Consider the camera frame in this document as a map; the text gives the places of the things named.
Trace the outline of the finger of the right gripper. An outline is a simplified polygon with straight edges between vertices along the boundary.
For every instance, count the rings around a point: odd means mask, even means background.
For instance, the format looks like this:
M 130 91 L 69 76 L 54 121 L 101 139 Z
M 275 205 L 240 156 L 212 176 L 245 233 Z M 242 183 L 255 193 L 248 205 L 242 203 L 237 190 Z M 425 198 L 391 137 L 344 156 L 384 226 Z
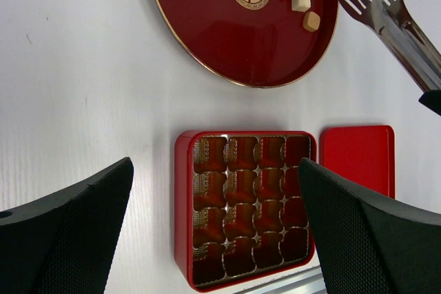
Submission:
M 437 115 L 441 115 L 441 91 L 430 90 L 425 92 L 418 100 L 421 104 L 435 112 Z

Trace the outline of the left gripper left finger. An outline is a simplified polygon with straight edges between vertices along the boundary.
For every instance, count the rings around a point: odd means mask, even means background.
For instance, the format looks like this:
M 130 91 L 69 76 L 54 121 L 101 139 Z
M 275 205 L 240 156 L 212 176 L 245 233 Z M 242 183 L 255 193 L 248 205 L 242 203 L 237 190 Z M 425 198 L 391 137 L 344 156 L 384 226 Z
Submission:
M 130 158 L 1 212 L 2 293 L 103 293 L 134 177 Z

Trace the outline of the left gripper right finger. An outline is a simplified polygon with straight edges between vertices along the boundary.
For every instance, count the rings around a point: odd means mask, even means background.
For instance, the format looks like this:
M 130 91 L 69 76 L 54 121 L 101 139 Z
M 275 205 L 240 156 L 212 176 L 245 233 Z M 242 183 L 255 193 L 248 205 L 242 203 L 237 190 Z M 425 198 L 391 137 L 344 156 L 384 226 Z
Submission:
M 298 177 L 328 293 L 440 292 L 440 214 L 310 159 Z

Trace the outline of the metal tongs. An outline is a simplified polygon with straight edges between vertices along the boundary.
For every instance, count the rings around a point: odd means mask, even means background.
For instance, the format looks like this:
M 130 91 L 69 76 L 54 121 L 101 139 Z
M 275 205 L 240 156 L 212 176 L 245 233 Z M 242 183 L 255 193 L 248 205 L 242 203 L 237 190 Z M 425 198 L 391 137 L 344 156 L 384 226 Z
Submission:
M 369 27 L 423 92 L 440 89 L 440 53 L 410 15 L 404 0 L 338 0 Z

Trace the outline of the tan square chocolate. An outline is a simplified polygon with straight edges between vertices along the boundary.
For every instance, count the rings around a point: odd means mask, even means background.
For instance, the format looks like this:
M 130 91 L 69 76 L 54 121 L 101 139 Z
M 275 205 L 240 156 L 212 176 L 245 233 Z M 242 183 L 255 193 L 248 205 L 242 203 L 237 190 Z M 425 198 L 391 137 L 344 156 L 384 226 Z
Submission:
M 309 11 L 306 13 L 303 19 L 303 27 L 309 32 L 315 32 L 320 27 L 320 16 L 314 11 Z

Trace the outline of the white square chocolate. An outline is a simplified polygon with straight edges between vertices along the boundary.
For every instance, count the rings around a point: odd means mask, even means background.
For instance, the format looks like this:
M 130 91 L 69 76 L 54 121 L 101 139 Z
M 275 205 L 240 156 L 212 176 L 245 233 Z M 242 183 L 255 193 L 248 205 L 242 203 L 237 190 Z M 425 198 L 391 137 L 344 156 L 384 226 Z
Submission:
M 291 0 L 291 9 L 295 12 L 307 12 L 311 7 L 311 0 Z

